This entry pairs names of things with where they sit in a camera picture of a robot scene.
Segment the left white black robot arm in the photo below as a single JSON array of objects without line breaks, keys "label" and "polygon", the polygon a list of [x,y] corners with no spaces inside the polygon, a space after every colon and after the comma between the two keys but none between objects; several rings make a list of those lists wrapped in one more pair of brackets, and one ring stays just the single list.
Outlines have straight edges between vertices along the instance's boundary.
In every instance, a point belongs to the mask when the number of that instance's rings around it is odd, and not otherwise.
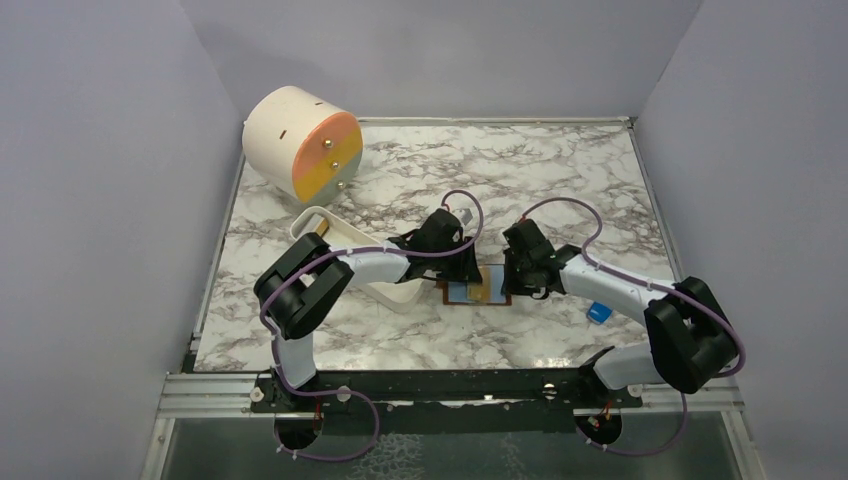
[{"label": "left white black robot arm", "polygon": [[478,234],[445,208],[424,223],[380,244],[333,245],[319,234],[304,234],[255,282],[259,317],[272,335],[276,396],[298,411],[313,401],[317,375],[312,334],[336,302],[352,287],[372,283],[404,284],[432,272],[464,281],[476,268]]}]

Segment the brown leather card holder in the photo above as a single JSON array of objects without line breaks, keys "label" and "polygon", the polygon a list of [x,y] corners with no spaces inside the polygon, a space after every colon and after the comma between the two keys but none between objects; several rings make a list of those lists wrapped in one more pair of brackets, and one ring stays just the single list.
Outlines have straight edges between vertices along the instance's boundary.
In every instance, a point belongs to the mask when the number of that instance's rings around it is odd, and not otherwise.
[{"label": "brown leather card holder", "polygon": [[438,282],[443,292],[444,305],[510,306],[511,295],[503,291],[505,269],[503,264],[479,267],[481,283]]}]

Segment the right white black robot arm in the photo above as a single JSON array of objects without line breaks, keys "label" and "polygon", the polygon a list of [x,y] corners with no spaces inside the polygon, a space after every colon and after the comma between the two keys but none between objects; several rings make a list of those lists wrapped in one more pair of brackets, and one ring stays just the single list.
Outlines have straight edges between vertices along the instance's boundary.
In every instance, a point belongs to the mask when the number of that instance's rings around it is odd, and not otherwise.
[{"label": "right white black robot arm", "polygon": [[705,282],[695,277],[673,283],[588,261],[574,245],[555,248],[529,219],[506,229],[503,290],[510,295],[547,298],[573,295],[611,308],[642,325],[647,341],[607,347],[578,369],[577,393],[600,407],[617,390],[638,384],[667,384],[696,393],[718,376],[741,348]]}]

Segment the gold credit card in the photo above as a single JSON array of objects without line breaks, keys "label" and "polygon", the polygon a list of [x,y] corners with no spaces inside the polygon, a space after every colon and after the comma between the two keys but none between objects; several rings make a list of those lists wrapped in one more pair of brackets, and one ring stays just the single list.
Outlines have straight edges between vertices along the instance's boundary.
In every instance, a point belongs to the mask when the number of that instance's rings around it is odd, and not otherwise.
[{"label": "gold credit card", "polygon": [[490,298],[489,287],[486,284],[471,284],[467,285],[467,299],[472,303],[484,303]]}]

